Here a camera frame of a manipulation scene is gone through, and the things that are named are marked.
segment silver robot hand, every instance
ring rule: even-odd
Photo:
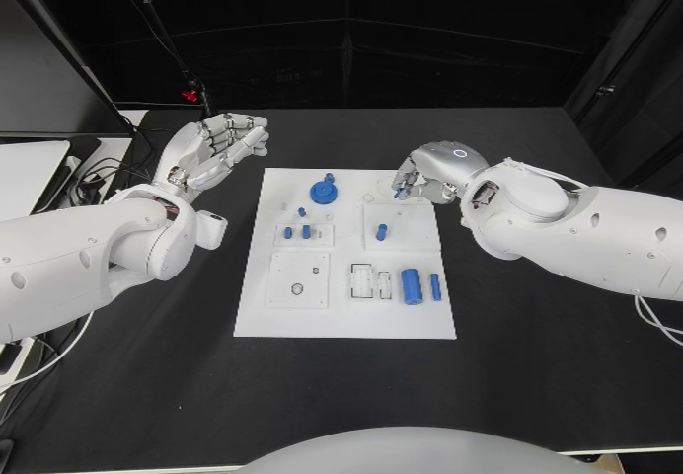
[[[396,198],[426,198],[448,204],[465,192],[474,177],[489,167],[481,154],[456,141],[430,142],[413,150],[397,168]],[[423,183],[416,184],[419,175]]]

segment black table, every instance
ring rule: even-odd
[[[455,204],[435,209],[455,341],[231,338],[265,167],[394,169],[422,143],[455,139],[492,164],[510,156],[609,183],[560,109],[260,115],[267,157],[244,159],[195,201],[229,219],[221,247],[95,312],[2,427],[10,471],[243,464],[312,437],[403,425],[559,451],[683,445],[683,349],[639,321],[631,297],[492,258]],[[155,112],[142,126],[188,119]],[[652,306],[665,320],[680,312]]]

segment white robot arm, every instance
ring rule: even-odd
[[[131,286],[168,280],[194,245],[220,245],[226,220],[191,202],[244,156],[267,153],[267,121],[224,114],[172,136],[149,185],[103,205],[0,222],[0,343],[56,328]]]
[[[400,199],[459,198],[461,223],[494,257],[525,257],[592,286],[683,301],[683,202],[587,187],[510,158],[489,166],[449,141],[412,151],[393,188]]]

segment red light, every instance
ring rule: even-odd
[[[194,91],[181,91],[181,96],[190,101],[195,102],[198,99],[195,97],[195,92]]]

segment white board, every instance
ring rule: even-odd
[[[338,197],[319,205],[311,201],[308,191],[325,173],[334,174]],[[455,339],[433,208],[422,198],[393,199],[387,186],[394,173],[393,170],[266,169],[236,337]],[[305,217],[298,216],[299,207],[305,209]],[[374,238],[376,220],[389,226],[383,242]],[[332,230],[332,238],[331,232],[322,230],[321,240],[311,238],[302,243],[302,225]],[[283,239],[280,234],[288,226],[292,237]],[[373,287],[370,298],[351,297],[353,264],[371,266],[370,282],[364,280],[367,267],[363,267],[363,284]],[[423,302],[417,305],[402,302],[404,269],[419,271]],[[321,272],[325,272],[324,287]],[[438,274],[440,301],[432,300],[429,274]],[[291,287],[299,280],[302,292],[293,294]],[[387,293],[391,299],[381,299]],[[324,298],[306,299],[312,295]]]

